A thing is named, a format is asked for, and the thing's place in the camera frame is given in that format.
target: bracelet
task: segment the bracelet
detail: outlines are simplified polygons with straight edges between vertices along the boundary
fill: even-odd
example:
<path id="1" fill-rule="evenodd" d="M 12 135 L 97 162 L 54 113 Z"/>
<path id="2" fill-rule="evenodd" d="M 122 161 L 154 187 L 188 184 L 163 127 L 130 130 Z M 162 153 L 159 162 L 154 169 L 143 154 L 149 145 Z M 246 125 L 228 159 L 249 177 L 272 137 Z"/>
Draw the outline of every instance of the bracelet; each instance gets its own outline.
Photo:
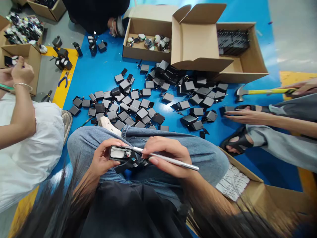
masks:
<path id="1" fill-rule="evenodd" d="M 25 84 L 25 83 L 15 83 L 15 84 L 13 84 L 13 87 L 15 88 L 15 85 L 17 85 L 17 84 L 28 86 L 30 88 L 29 92 L 33 90 L 33 88 L 30 85 Z"/>

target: hammer head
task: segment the hammer head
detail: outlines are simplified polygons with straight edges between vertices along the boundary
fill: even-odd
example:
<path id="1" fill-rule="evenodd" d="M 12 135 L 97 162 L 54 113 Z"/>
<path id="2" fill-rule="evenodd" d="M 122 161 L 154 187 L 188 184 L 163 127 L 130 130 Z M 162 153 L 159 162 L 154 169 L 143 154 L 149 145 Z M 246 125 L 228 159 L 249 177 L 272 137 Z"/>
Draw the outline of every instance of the hammer head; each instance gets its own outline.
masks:
<path id="1" fill-rule="evenodd" d="M 237 99 L 235 100 L 235 102 L 243 102 L 243 95 L 246 95 L 249 93 L 248 90 L 243 89 L 245 85 L 241 86 L 240 88 L 237 89 L 237 91 L 235 92 L 235 96 L 237 97 Z"/>

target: blue floor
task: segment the blue floor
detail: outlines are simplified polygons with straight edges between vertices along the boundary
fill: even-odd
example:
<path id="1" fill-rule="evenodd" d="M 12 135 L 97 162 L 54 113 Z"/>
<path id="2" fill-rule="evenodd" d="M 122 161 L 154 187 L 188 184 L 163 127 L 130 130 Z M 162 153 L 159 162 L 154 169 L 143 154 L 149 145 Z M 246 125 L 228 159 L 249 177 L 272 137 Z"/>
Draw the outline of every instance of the blue floor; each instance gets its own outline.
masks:
<path id="1" fill-rule="evenodd" d="M 150 4 L 169 4 L 170 1 L 145 1 Z M 270 75 L 256 80 L 248 84 L 246 89 L 271 89 L 280 86 L 279 69 L 277 65 L 277 56 L 275 52 L 274 37 L 272 31 L 272 25 L 268 23 L 270 20 L 270 13 L 267 0 L 226 0 L 226 1 L 175 1 L 174 4 L 183 6 L 186 4 L 196 4 L 202 2 L 211 3 L 226 3 L 227 8 L 221 16 L 219 22 L 239 22 L 239 21 L 251 21 L 257 22 L 256 29 L 258 41 L 261 47 L 261 51 L 265 60 L 265 64 Z M 108 43 L 107 52 L 100 54 L 97 53 L 96 57 L 91 57 L 87 38 L 84 39 L 82 45 L 83 56 L 78 59 L 74 75 L 72 77 L 72 83 L 70 85 L 68 95 L 64 104 L 64 109 L 69 110 L 72 107 L 72 100 L 75 96 L 89 99 L 88 95 L 96 91 L 109 91 L 117 85 L 114 81 L 114 76 L 121 73 L 126 68 L 127 74 L 133 74 L 135 81 L 133 83 L 134 89 L 141 89 L 144 87 L 145 77 L 139 74 L 135 59 L 122 58 L 122 44 L 123 39 L 112 38 L 108 32 L 101 35 L 98 39 L 98 43 L 104 40 Z M 150 65 L 154 65 L 154 62 L 144 62 Z M 231 84 L 227 96 L 224 101 L 218 104 L 214 104 L 211 109 L 219 112 L 218 108 L 224 105 L 235 105 L 234 92 L 239 87 L 238 84 Z M 182 101 L 183 98 L 177 97 L 176 91 L 170 89 L 168 91 L 175 95 L 175 103 Z M 149 98 L 150 101 L 155 102 L 154 110 L 165 116 L 163 125 L 169 125 L 170 131 L 189 133 L 199 136 L 199 132 L 189 132 L 180 123 L 181 115 L 173 112 L 170 107 L 171 104 L 164 104 L 159 97 L 160 91 L 152 91 L 152 95 Z M 243 104 L 257 104 L 268 105 L 282 101 L 282 95 L 252 95 L 246 96 Z M 82 108 L 81 113 L 74 117 L 71 133 L 80 127 L 88 118 L 88 110 Z M 184 115 L 189 113 L 189 110 L 183 111 Z M 206 135 L 206 139 L 216 145 L 220 145 L 221 141 L 231 135 L 241 125 L 232 122 L 228 119 L 218 118 L 215 123 L 204 124 L 205 128 L 209 131 L 210 135 Z M 67 149 L 64 148 L 62 158 L 66 158 L 69 162 L 67 155 Z M 274 185 L 282 188 L 293 189 L 302 191 L 302 187 L 299 180 L 297 168 L 290 164 L 287 164 L 260 148 L 248 149 L 243 155 L 236 157 L 243 165 L 249 168 L 256 175 L 261 177 L 268 185 Z M 63 166 L 63 159 L 59 162 L 54 169 L 53 174 L 58 172 Z"/>

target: long black hair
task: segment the long black hair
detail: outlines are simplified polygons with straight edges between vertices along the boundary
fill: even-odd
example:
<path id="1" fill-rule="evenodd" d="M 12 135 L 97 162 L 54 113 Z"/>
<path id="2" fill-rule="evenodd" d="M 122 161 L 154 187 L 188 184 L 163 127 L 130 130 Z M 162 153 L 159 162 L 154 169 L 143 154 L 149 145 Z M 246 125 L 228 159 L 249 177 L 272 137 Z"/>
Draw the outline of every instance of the long black hair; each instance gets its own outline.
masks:
<path id="1" fill-rule="evenodd" d="M 83 183 L 84 185 L 74 192 L 81 179 L 80 171 L 81 168 L 76 164 L 69 184 L 65 167 L 58 185 L 47 182 L 24 223 L 20 227 L 15 227 L 13 237 L 79 237 L 83 220 L 88 214 L 94 195 L 94 191 L 83 192 L 89 186 L 89 181 Z M 295 215 L 276 218 L 279 224 L 283 219 L 285 222 L 282 222 L 282 225 L 278 223 L 271 225 L 262 218 L 260 213 L 245 203 L 243 208 L 238 208 L 239 214 L 228 215 L 221 210 L 221 206 L 216 204 L 210 203 L 208 206 L 202 206 L 199 196 L 196 196 L 194 192 L 190 201 L 192 209 L 188 212 L 188 222 L 201 238 L 317 237 L 314 224 L 311 225 L 312 222 L 301 223 L 301 219 Z"/>

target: blue-handled pliers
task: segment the blue-handled pliers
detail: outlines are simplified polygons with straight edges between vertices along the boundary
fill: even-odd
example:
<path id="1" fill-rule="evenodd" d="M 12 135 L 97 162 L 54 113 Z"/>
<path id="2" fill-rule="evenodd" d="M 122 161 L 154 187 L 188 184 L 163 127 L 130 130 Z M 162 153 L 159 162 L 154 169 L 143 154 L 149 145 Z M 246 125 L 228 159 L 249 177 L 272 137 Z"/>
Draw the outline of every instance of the blue-handled pliers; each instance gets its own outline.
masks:
<path id="1" fill-rule="evenodd" d="M 59 81 L 58 83 L 58 86 L 60 85 L 61 82 L 63 82 L 63 80 L 65 79 L 66 80 L 66 84 L 65 84 L 65 88 L 67 88 L 67 85 L 68 85 L 68 72 L 66 72 L 65 76 Z"/>

